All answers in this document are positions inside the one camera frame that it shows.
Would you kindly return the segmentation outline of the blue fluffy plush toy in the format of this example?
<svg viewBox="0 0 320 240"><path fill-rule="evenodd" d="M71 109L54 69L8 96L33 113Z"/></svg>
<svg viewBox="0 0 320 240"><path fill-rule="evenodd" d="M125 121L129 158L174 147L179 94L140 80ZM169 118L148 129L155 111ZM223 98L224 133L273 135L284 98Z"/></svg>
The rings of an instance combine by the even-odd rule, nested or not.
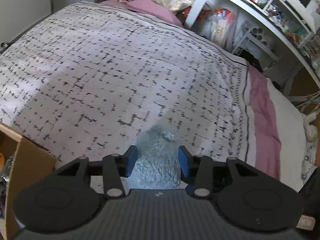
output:
<svg viewBox="0 0 320 240"><path fill-rule="evenodd" d="M138 158L127 179L130 188L171 190L180 187L179 142L172 129L152 126L138 136L136 148Z"/></svg>

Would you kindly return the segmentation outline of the brown cardboard box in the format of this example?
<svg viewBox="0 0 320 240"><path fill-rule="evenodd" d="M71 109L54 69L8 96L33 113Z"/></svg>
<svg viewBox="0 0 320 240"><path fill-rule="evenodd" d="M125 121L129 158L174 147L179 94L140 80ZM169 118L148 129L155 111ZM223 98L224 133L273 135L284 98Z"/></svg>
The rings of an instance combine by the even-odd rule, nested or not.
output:
<svg viewBox="0 0 320 240"><path fill-rule="evenodd" d="M11 160L6 173L5 164ZM1 123L1 239L11 239L19 227L12 210L14 198L23 189L48 175L56 159L48 150Z"/></svg>

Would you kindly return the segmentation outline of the clear bag with black items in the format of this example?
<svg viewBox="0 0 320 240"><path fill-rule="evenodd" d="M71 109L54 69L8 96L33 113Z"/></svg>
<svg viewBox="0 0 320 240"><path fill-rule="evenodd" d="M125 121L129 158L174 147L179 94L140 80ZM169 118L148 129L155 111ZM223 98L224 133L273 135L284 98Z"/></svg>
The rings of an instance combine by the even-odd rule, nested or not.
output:
<svg viewBox="0 0 320 240"><path fill-rule="evenodd" d="M10 172L14 161L15 154L5 157L1 153L1 196L6 195L7 187L10 181Z"/></svg>

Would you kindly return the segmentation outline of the white patterned bed cover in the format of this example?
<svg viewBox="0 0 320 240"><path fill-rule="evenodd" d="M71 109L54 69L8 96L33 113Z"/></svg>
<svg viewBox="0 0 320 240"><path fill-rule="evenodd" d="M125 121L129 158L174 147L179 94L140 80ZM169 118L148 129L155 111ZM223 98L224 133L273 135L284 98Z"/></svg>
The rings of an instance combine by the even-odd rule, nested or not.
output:
<svg viewBox="0 0 320 240"><path fill-rule="evenodd" d="M192 31L79 2L1 55L1 122L58 165L121 154L155 125L193 154L254 164L251 87L244 59Z"/></svg>

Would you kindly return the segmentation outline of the cream white blanket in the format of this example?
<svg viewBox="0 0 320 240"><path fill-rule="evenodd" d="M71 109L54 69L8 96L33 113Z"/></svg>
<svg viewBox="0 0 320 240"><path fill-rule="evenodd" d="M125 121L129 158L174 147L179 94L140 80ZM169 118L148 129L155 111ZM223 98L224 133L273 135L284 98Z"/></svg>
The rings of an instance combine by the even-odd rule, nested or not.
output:
<svg viewBox="0 0 320 240"><path fill-rule="evenodd" d="M276 125L281 142L280 181L298 192L303 187L302 163L306 148L303 117L274 87L271 80L267 81L267 88L276 111Z"/></svg>

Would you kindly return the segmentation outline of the white shopping bag under desk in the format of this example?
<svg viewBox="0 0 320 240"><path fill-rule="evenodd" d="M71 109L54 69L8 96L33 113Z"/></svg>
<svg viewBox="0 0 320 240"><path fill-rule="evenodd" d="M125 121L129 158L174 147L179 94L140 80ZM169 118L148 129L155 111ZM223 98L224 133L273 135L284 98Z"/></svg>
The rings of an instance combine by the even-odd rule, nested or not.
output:
<svg viewBox="0 0 320 240"><path fill-rule="evenodd" d="M209 40L221 48L227 46L227 40L232 37L232 27L235 24L236 15L226 8L219 8L213 11L211 21Z"/></svg>

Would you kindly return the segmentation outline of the white desk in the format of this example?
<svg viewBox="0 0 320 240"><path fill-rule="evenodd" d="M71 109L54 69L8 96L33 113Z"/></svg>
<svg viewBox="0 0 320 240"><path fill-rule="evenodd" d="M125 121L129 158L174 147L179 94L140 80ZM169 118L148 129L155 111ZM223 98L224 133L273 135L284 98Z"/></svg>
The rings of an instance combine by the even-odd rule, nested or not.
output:
<svg viewBox="0 0 320 240"><path fill-rule="evenodd" d="M274 23L269 20L266 15L263 13L261 9L259 9L256 5L254 5L249 0L228 0L229 2L237 5L240 9L248 13L250 16L255 18L259 23L264 25L269 31L271 31L277 38L287 46L287 48L296 56L296 58L300 61L303 67L308 71L316 85L319 86L319 77L316 74L313 67L307 63L302 54L300 53L298 47L291 42L286 35L277 27ZM191 7L189 14L184 22L184 26L190 29L195 21L197 20L202 8L204 7L207 0L195 0L193 6Z"/></svg>

